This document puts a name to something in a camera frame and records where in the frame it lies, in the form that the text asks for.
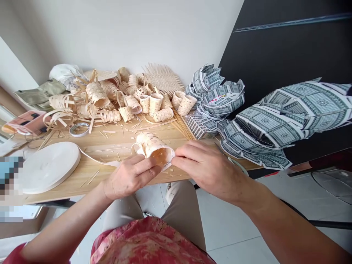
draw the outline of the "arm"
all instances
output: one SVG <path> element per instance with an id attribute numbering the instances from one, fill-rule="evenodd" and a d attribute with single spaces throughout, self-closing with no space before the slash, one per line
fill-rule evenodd
<path id="1" fill-rule="evenodd" d="M 21 251 L 29 263 L 68 263 L 90 227 L 116 199 L 133 194 L 161 171 L 154 158 L 129 157 Z"/>
<path id="2" fill-rule="evenodd" d="M 281 202 L 265 185 L 247 177 L 218 150 L 189 141 L 171 163 L 214 196 L 240 207 L 282 264 L 351 263 L 352 256 Z"/>

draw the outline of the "green bag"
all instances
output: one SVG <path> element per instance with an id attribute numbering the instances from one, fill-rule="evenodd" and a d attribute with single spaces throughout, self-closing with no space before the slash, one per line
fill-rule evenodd
<path id="1" fill-rule="evenodd" d="M 53 110 L 49 104 L 49 97 L 65 93 L 68 93 L 66 87 L 61 82 L 52 79 L 43 83 L 37 89 L 18 90 L 14 92 L 14 95 L 30 108 L 49 112 Z"/>

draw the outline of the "person's left hand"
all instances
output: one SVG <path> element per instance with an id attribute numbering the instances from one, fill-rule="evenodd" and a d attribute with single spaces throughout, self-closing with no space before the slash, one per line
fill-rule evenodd
<path id="1" fill-rule="evenodd" d="M 155 158 L 146 159 L 143 155 L 129 157 L 104 181 L 105 196 L 111 201 L 129 196 L 160 172 L 161 167 L 156 166 Z"/>

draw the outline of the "person's right hand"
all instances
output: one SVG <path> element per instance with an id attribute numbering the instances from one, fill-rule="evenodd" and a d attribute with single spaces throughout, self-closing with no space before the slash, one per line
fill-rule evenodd
<path id="1" fill-rule="evenodd" d="M 175 154 L 172 165 L 187 172 L 202 189 L 221 200 L 239 205 L 250 195 L 254 181 L 217 149 L 191 140 Z"/>

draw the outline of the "hand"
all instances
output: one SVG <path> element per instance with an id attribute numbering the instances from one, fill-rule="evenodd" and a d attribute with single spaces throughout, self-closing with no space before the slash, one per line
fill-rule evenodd
<path id="1" fill-rule="evenodd" d="M 187 172 L 205 191 L 234 205 L 239 205 L 255 183 L 240 168 L 216 149 L 191 140 L 175 151 L 171 163 Z"/>
<path id="2" fill-rule="evenodd" d="M 136 155 L 123 160 L 104 182 L 105 196 L 111 201 L 129 196 L 143 188 L 161 172 L 155 158 Z"/>

